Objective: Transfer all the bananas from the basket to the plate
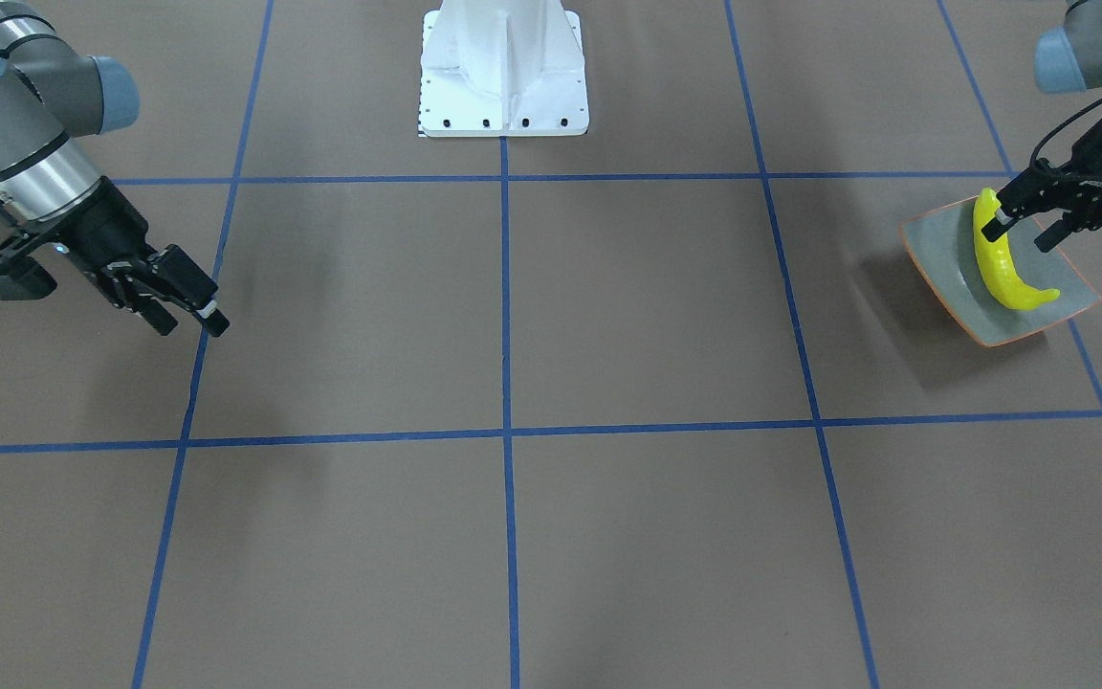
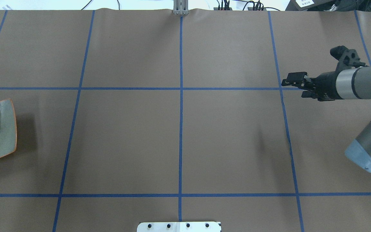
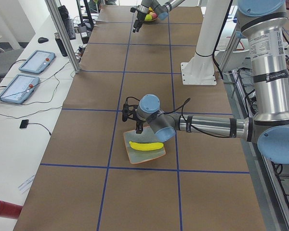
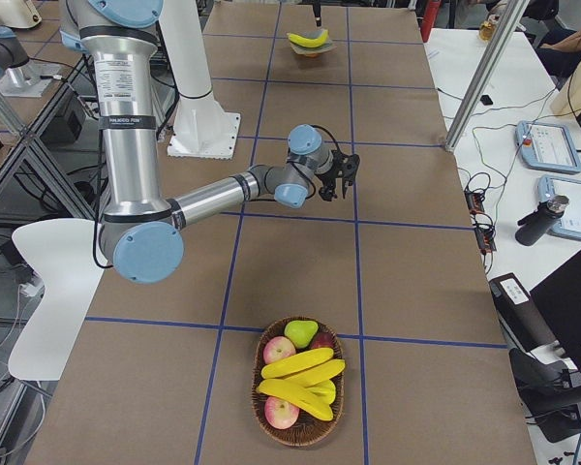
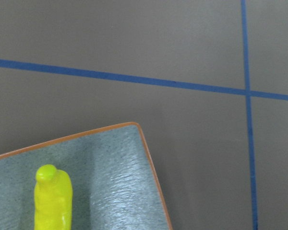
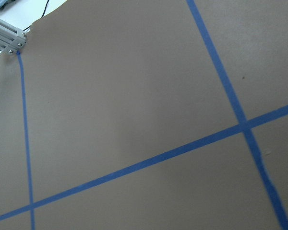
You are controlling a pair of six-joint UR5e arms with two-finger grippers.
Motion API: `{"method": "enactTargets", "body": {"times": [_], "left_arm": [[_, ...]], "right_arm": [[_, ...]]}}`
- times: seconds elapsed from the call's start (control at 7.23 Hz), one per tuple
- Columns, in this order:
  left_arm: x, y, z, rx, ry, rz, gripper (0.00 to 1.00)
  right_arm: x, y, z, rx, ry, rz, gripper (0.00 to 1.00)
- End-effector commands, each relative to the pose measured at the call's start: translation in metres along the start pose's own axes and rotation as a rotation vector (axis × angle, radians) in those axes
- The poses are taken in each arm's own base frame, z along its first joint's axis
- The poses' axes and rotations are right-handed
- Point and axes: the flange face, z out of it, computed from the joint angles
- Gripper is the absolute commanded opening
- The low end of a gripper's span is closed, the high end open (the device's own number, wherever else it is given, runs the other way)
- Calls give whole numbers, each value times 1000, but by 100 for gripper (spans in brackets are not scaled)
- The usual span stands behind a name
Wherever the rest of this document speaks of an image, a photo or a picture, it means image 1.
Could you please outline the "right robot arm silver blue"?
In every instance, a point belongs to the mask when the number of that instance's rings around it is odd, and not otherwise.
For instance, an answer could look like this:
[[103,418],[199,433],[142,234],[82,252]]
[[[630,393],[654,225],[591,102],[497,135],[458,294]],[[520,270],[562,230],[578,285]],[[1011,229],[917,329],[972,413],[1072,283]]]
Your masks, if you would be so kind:
[[83,56],[26,1],[0,1],[0,300],[44,300],[54,247],[114,308],[166,335],[174,305],[217,337],[229,327],[217,283],[187,252],[147,240],[144,215],[79,143],[136,122],[140,93],[108,56]]

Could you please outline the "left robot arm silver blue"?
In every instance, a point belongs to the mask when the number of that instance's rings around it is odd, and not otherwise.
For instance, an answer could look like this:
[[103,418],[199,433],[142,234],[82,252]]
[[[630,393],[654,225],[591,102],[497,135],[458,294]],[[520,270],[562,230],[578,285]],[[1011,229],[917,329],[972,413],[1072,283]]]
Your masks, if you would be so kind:
[[[1045,93],[1102,88],[1102,1],[1071,1],[1062,25],[1038,39],[1035,82]],[[1099,98],[1084,112],[1101,104]],[[996,241],[1019,220],[1054,209],[1062,215],[1035,239],[1040,252],[1050,252],[1074,233],[1101,230],[1102,117],[1074,141],[1065,163],[1055,166],[1041,152],[1060,130],[1062,125],[1045,134],[1031,149],[1028,165],[997,192],[1000,208],[975,222],[979,239]]]

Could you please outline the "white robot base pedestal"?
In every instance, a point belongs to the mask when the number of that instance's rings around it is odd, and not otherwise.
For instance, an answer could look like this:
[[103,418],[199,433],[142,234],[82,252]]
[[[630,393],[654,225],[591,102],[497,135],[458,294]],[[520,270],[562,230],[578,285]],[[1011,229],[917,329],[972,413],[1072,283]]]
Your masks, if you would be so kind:
[[560,1],[443,1],[423,17],[420,67],[421,136],[588,130],[582,21]]

